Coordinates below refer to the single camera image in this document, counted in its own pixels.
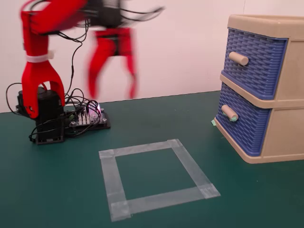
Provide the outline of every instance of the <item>drawer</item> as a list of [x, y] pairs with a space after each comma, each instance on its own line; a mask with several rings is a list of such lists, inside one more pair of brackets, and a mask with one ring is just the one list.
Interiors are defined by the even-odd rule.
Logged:
[[[230, 121], [221, 110], [223, 105], [236, 112], [238, 120]], [[259, 156], [261, 153], [270, 111], [254, 106], [222, 83], [216, 119], [249, 156]]]
[[[287, 41], [229, 28], [222, 75], [259, 99], [273, 100]], [[231, 52], [247, 57], [248, 63], [231, 60]]]

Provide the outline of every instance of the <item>drawer handle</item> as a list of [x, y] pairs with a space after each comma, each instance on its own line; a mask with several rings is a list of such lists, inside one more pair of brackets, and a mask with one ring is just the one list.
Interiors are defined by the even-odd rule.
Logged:
[[238, 114], [233, 111], [232, 108], [230, 108], [228, 105], [223, 105], [222, 111], [224, 115], [229, 117], [230, 121], [235, 122], [238, 120]]
[[243, 55], [241, 55], [241, 54], [239, 54], [239, 53], [236, 53], [236, 52], [234, 52], [234, 51], [233, 51], [233, 52], [230, 52], [229, 58], [230, 58], [231, 60], [237, 62], [238, 64], [243, 65], [243, 66], [247, 65], [247, 64], [248, 64], [248, 61], [249, 61], [248, 57], [243, 56]]

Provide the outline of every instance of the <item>plastic drawer cabinet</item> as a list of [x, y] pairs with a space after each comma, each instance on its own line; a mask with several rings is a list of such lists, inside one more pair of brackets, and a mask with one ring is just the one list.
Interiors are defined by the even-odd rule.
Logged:
[[231, 15], [216, 126], [248, 163], [304, 159], [304, 17]]

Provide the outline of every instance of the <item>green table surface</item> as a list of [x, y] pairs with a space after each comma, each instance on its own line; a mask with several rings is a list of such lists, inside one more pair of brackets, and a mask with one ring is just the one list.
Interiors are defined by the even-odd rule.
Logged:
[[[37, 146], [0, 114], [1, 228], [303, 227], [304, 161], [244, 162], [210, 121], [219, 92], [102, 104], [112, 128]], [[98, 151], [179, 139], [221, 196], [111, 222]], [[128, 200], [194, 187], [171, 149], [117, 158]]]

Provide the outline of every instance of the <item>white wall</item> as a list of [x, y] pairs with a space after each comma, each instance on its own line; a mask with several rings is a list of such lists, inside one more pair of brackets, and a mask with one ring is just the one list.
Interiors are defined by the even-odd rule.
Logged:
[[[19, 8], [25, 0], [6, 1], [0, 14], [0, 112], [8, 111], [6, 87], [20, 82], [25, 66]], [[214, 91], [220, 89], [230, 14], [301, 15], [302, 0], [131, 0], [126, 8], [147, 11], [155, 6], [166, 10], [156, 19], [138, 23], [135, 47], [139, 72], [138, 98]], [[83, 29], [66, 32], [77, 37]], [[86, 89], [86, 66], [95, 42], [89, 35], [75, 57], [73, 87]], [[65, 89], [71, 74], [71, 56], [76, 43], [52, 36], [50, 49], [56, 51], [51, 64], [61, 76]], [[121, 57], [112, 58], [99, 83], [99, 102], [127, 99], [129, 75]], [[16, 104], [18, 85], [10, 90], [11, 106]]]

